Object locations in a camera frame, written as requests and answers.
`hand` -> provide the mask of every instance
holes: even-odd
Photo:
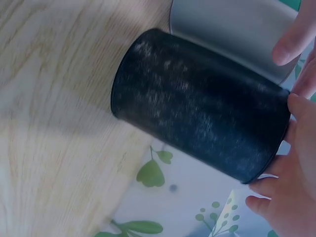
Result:
[[[273,50],[277,65],[285,65],[299,56],[316,36],[316,0],[302,0],[300,11],[292,27],[278,41]],[[310,98],[316,92],[316,47],[296,81],[293,90],[300,96]]]
[[[291,94],[290,122],[286,141],[288,155],[276,157],[267,177],[250,188],[267,198],[250,196],[246,204],[264,217],[280,237],[316,236],[316,104]]]

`finger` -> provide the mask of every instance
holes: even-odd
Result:
[[[283,171],[283,163],[286,158],[287,155],[277,155],[273,163],[266,169],[264,173],[279,177]]]
[[[277,184],[277,178],[267,177],[249,185],[250,189],[257,194],[271,198]]]
[[[284,138],[284,140],[290,145],[292,145],[294,143],[295,131],[296,131],[296,121],[291,119],[289,122],[286,136]]]
[[[316,58],[306,64],[306,68],[294,84],[292,92],[308,99],[314,95],[316,92]]]
[[[246,205],[249,207],[249,209],[262,217],[266,216],[269,204],[270,200],[266,198],[258,198],[254,196],[249,196],[246,198]]]
[[[290,29],[281,37],[273,49],[273,61],[284,65],[292,61],[316,35],[315,0],[302,1],[300,11]]]
[[[289,111],[294,115],[297,121],[306,113],[311,106],[311,101],[291,93],[287,99]]]

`green leaf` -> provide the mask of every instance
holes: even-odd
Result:
[[[122,226],[131,231],[143,234],[159,234],[163,231],[163,227],[153,221],[131,221],[122,224]]]
[[[233,221],[236,221],[236,220],[239,220],[240,216],[239,215],[236,215],[233,217]]]
[[[173,158],[173,154],[171,152],[160,151],[156,153],[162,162],[166,164],[171,164],[171,159]]]
[[[121,237],[121,234],[112,234],[109,232],[99,232],[94,237]]]
[[[155,160],[144,164],[136,176],[137,182],[142,182],[145,187],[161,187],[164,185],[163,173]]]
[[[128,233],[129,233],[129,235],[132,236],[132,237],[141,237],[140,235],[138,235],[138,234],[136,234],[136,233],[134,233],[134,232],[132,232],[132,231],[129,231]]]
[[[235,232],[236,230],[238,230],[238,225],[233,225],[233,226],[231,226],[228,231],[229,231],[229,233],[233,233],[233,232]]]
[[[311,97],[311,101],[316,102],[316,94]]]
[[[300,75],[301,70],[302,70],[302,67],[297,64],[297,65],[295,66],[295,78],[296,78],[296,79],[297,79],[298,76]]]
[[[278,235],[276,234],[275,231],[270,231],[270,232],[268,233],[268,237],[278,237]]]
[[[211,213],[210,215],[209,215],[209,217],[212,219],[212,220],[214,220],[214,221],[217,221],[217,214],[216,213]]]
[[[218,208],[220,206],[219,202],[215,201],[212,203],[212,207]]]
[[[204,220],[204,216],[202,214],[198,214],[198,215],[196,215],[196,220],[197,221],[203,221]]]
[[[222,223],[222,227],[226,226],[227,223],[228,223],[228,221],[224,221],[224,222]]]
[[[121,234],[118,235],[118,237],[129,237],[128,233],[122,232]]]

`light wood surface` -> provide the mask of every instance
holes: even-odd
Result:
[[[110,91],[171,0],[0,0],[0,236],[86,237],[117,208],[151,137]]]

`black cylindrical container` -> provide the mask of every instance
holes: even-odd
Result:
[[[152,29],[116,74],[113,114],[244,184],[274,159],[289,92],[239,64]]]

